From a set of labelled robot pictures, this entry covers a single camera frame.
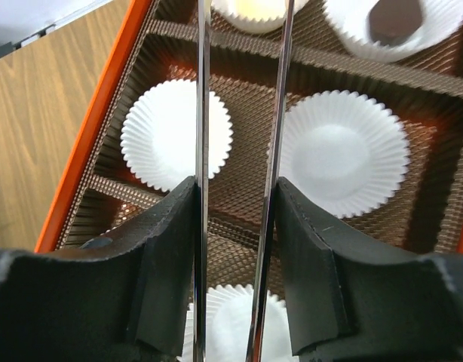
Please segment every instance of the wood grain surface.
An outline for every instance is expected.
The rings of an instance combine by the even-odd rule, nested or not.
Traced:
[[[0,247],[33,250],[129,2],[0,59]]]

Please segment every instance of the white wall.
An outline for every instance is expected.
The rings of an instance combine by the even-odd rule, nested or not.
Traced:
[[[17,42],[108,0],[0,0],[0,44]]]

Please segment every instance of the white paper cupcake liner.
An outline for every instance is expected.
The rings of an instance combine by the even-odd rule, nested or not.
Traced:
[[[407,172],[409,141],[399,118],[356,92],[298,102],[282,137],[280,175],[338,218],[385,204]]]
[[[207,361],[245,360],[253,301],[251,285],[218,286],[207,293]],[[290,334],[285,301],[268,292],[263,332],[262,360],[292,362]],[[183,362],[193,361],[193,304],[186,315]]]
[[[359,58],[392,63],[441,43],[463,25],[463,0],[421,0],[424,23],[397,47],[373,43],[367,17],[378,0],[326,0],[325,17],[344,47]]]
[[[146,91],[124,121],[121,151],[131,172],[150,187],[174,189],[195,174],[196,82],[173,80]],[[209,178],[232,149],[232,123],[224,103],[210,92]]]
[[[264,34],[280,28],[285,21],[287,0],[212,0],[213,9],[224,17],[231,25],[251,34]],[[296,0],[294,14],[300,11],[309,0]],[[261,16],[246,14],[241,11],[240,4],[257,3],[267,6],[267,11]]]

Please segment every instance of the shiny metal rod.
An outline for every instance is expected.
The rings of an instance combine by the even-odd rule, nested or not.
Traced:
[[[247,362],[260,362],[262,356],[268,270],[270,267],[271,243],[274,235],[275,195],[277,190],[278,168],[280,165],[282,125],[285,116],[287,74],[290,67],[290,52],[292,49],[293,9],[294,0],[288,0],[287,18],[282,33],[282,48],[278,61],[274,126],[271,135],[267,179],[265,181],[265,195],[263,198],[262,225],[260,229],[259,251],[256,260],[252,322],[250,325],[250,335],[248,336]]]
[[[195,222],[193,275],[193,362],[206,356],[207,232],[208,232],[208,116],[210,100],[211,0],[198,0],[198,79],[196,111],[196,197],[199,219]]]

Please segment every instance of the orange frame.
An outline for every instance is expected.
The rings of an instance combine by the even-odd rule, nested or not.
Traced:
[[[111,102],[114,90],[119,82],[124,65],[147,10],[153,0],[132,0],[121,25],[112,52],[104,66],[97,88],[90,101],[86,116],[79,130],[66,169],[57,187],[47,219],[45,220],[36,253],[47,253],[55,249],[57,239],[66,221],[66,215],[71,207],[72,199],[78,188],[84,172],[85,163],[90,155],[91,147],[96,141],[101,122]],[[463,253],[463,230],[458,244],[458,252]]]

